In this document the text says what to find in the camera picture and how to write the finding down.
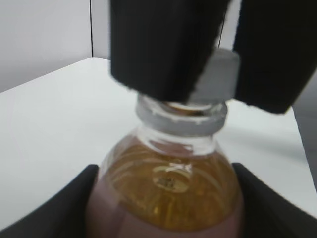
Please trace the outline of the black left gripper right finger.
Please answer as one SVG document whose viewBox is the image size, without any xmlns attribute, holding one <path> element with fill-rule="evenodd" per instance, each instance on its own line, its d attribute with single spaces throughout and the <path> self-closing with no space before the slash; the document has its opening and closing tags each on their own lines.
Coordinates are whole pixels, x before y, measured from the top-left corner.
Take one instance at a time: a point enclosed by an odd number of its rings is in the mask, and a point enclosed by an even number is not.
<svg viewBox="0 0 317 238">
<path fill-rule="evenodd" d="M 315 238 L 317 219 L 263 183 L 240 163 L 232 164 L 244 197 L 244 238 Z"/>
</svg>

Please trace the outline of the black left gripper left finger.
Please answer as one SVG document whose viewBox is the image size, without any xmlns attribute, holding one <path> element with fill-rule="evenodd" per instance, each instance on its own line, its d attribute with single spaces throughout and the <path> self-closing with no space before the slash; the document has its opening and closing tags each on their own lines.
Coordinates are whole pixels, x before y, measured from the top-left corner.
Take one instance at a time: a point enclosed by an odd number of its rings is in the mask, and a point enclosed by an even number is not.
<svg viewBox="0 0 317 238">
<path fill-rule="evenodd" d="M 85 210 L 99 167 L 88 165 L 39 208 L 0 232 L 2 238 L 84 238 Z"/>
</svg>

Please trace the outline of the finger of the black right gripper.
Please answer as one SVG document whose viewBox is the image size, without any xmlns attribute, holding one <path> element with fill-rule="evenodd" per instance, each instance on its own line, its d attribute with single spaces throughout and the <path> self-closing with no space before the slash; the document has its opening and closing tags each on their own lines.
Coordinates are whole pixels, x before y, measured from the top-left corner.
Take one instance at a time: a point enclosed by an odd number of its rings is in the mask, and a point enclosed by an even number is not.
<svg viewBox="0 0 317 238">
<path fill-rule="evenodd" d="M 235 98 L 285 113 L 317 67 L 316 1 L 242 1 L 233 49 L 241 60 Z"/>
<path fill-rule="evenodd" d="M 110 1 L 112 76 L 160 101 L 188 101 L 228 5 L 227 0 Z"/>
</svg>

